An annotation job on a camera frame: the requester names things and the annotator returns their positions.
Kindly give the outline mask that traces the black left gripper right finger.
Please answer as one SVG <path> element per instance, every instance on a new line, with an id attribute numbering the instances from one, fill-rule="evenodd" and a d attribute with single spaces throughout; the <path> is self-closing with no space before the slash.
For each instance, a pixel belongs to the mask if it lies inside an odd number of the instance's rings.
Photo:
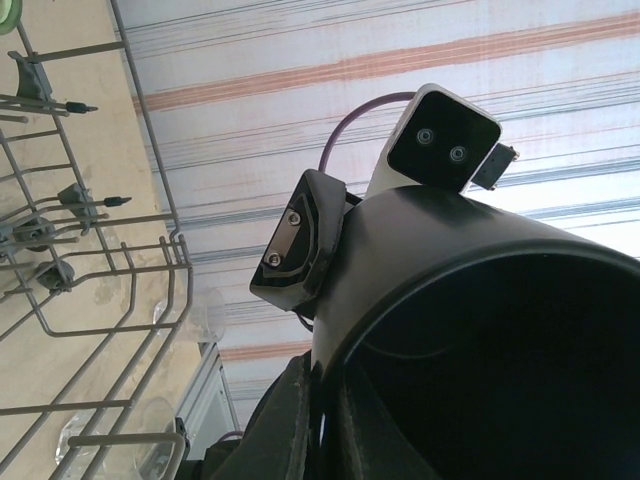
<path id="1" fill-rule="evenodd" d="M 400 480 L 397 432 L 378 398 L 341 394 L 337 427 L 341 480 Z"/>

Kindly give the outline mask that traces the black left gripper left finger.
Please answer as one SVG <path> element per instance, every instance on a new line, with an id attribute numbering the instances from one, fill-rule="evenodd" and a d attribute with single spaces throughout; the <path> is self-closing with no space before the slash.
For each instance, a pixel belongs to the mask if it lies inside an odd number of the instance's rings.
<path id="1" fill-rule="evenodd" d="M 311 359 L 294 357 L 259 401 L 241 440 L 217 442 L 202 480 L 320 480 L 311 449 Z"/>

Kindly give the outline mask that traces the clear drinking glass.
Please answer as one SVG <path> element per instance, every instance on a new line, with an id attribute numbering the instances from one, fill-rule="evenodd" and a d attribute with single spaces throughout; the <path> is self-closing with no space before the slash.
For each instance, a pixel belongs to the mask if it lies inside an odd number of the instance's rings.
<path id="1" fill-rule="evenodd" d="M 68 440 L 82 433 L 96 411 L 77 411 L 61 429 L 55 451 L 60 463 L 69 451 Z M 171 404 L 162 397 L 151 398 L 135 406 L 123 434 L 174 433 L 176 417 Z M 82 447 L 64 472 L 63 480 L 81 480 L 85 470 L 98 453 L 97 446 Z M 162 480 L 174 451 L 170 442 L 156 444 L 119 445 L 110 449 L 93 480 Z"/>
<path id="2" fill-rule="evenodd" d="M 175 322 L 186 306 L 186 291 L 174 294 L 173 306 L 165 322 Z M 167 301 L 158 301 L 151 311 L 151 322 L 156 324 L 167 308 Z M 226 305 L 221 293 L 213 288 L 195 290 L 189 312 L 184 317 L 175 341 L 209 344 L 219 342 L 226 329 Z"/>

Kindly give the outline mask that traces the black mug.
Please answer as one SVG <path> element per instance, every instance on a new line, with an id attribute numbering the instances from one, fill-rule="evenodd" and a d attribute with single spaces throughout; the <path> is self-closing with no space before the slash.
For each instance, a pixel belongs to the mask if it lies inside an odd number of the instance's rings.
<path id="1" fill-rule="evenodd" d="M 563 230 L 427 187 L 362 201 L 312 360 L 442 480 L 640 480 L 640 261 Z"/>

